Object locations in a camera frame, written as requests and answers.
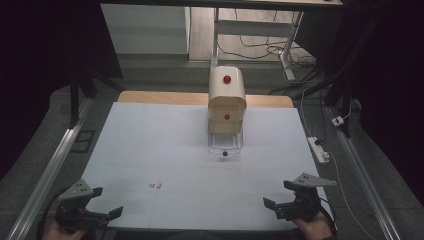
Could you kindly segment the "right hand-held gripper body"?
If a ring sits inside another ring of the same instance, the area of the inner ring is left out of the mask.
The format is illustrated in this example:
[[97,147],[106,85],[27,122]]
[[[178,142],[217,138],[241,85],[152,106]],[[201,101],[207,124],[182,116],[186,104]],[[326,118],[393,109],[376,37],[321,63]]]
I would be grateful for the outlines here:
[[321,205],[321,198],[318,195],[317,188],[336,186],[337,183],[335,181],[302,173],[291,182],[299,185],[299,189],[297,192],[292,191],[295,195],[295,199],[292,202],[278,204],[279,209],[275,211],[278,219],[286,221],[303,219],[306,222],[311,222],[321,212],[329,221],[332,220],[332,217]]

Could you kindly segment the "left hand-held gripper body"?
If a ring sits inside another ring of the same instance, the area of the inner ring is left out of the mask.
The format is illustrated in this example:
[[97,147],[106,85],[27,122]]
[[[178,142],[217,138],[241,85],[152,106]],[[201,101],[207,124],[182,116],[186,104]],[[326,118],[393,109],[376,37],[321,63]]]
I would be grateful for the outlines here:
[[111,221],[108,213],[90,212],[87,209],[88,203],[96,198],[92,194],[93,189],[80,179],[59,195],[55,220],[67,233],[96,231],[105,228]]

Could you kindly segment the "person's left hand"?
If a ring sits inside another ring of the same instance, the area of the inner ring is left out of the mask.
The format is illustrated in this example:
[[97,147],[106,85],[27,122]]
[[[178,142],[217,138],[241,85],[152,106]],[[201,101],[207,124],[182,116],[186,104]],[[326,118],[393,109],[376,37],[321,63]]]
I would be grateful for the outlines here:
[[82,240],[86,230],[77,230],[70,234],[63,230],[56,222],[52,222],[44,231],[42,240]]

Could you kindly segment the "person's right hand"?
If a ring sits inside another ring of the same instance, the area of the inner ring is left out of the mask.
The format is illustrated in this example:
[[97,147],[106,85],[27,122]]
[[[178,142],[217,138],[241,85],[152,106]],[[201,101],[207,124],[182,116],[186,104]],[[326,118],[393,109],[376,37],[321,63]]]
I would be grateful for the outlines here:
[[311,222],[295,219],[293,223],[300,229],[306,240],[325,240],[333,236],[329,222],[321,212]]

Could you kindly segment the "white power strip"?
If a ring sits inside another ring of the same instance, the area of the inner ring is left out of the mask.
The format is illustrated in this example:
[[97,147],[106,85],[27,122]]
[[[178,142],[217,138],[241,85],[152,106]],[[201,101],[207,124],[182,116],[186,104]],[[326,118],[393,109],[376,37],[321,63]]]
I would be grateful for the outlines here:
[[316,137],[308,137],[307,141],[317,161],[320,164],[327,164],[329,162],[330,155],[320,144],[317,143],[318,139]]

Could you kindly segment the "clear drawer with red knob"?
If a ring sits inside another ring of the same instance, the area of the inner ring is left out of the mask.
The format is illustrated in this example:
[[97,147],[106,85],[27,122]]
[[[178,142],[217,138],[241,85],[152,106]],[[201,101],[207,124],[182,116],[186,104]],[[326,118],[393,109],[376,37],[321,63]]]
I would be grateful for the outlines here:
[[208,147],[211,153],[220,154],[224,157],[239,153],[244,146],[243,133],[222,134],[209,133]]

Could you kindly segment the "white table mat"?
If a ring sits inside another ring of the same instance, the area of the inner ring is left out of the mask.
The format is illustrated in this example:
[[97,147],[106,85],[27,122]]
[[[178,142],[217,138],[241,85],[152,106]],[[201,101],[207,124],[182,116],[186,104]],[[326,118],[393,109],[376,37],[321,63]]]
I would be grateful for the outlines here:
[[244,146],[226,157],[209,151],[207,113],[204,106],[114,104],[82,175],[103,188],[89,210],[123,206],[115,228],[291,228],[263,198],[291,202],[283,182],[318,173],[297,110],[248,109]]

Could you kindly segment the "black metal stand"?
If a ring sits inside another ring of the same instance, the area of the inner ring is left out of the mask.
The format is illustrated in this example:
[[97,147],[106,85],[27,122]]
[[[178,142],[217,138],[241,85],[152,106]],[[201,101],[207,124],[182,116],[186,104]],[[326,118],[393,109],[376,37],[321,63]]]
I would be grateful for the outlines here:
[[80,119],[80,104],[79,104],[79,91],[82,91],[86,98],[95,98],[97,95],[97,88],[94,80],[100,80],[102,83],[121,93],[124,88],[112,79],[101,74],[91,68],[85,68],[70,78],[70,129],[73,129]]

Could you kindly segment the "white mini drawer cabinet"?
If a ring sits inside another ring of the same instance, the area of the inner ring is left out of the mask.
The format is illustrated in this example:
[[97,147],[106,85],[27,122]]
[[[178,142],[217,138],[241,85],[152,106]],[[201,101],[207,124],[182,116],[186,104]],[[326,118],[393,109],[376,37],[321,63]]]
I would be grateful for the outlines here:
[[232,66],[213,68],[208,95],[208,132],[239,134],[247,108],[241,70]]

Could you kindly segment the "black curtain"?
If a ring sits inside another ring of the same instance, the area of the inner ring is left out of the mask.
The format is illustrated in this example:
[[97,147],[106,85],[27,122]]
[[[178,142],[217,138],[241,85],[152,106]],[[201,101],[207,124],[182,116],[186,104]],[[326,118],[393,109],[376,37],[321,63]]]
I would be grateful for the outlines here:
[[303,14],[296,43],[362,107],[364,131],[424,205],[424,0],[341,0]]
[[0,180],[79,77],[120,78],[101,0],[0,0]]

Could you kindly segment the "aluminium rail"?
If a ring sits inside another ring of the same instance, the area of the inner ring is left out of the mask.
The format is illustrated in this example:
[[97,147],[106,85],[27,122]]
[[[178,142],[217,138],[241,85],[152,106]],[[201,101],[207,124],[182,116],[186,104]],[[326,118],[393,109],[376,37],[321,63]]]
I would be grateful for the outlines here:
[[376,186],[372,182],[371,176],[362,163],[358,151],[350,138],[347,138],[344,132],[335,127],[334,131],[346,155],[347,161],[350,163],[357,181],[367,199],[367,202],[374,212],[374,216],[381,228],[386,240],[401,240],[400,232],[391,217],[386,204],[377,191]]
[[57,177],[72,144],[86,120],[93,99],[84,99],[77,108],[77,120],[73,128],[68,127],[60,139],[42,175],[34,186],[33,191],[20,211],[17,220],[9,231],[6,240],[25,240],[33,225],[47,195]]

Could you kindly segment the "white desk frame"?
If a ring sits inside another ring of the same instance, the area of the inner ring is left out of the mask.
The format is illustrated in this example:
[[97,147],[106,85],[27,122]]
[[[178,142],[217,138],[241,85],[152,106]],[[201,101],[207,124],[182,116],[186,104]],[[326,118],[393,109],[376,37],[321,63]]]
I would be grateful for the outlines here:
[[287,39],[283,49],[278,53],[279,60],[283,66],[283,77],[289,82],[295,81],[295,76],[289,63],[289,54],[303,16],[302,12],[295,11],[289,23],[220,20],[219,14],[220,9],[215,8],[211,68],[218,66],[219,35],[281,37]]

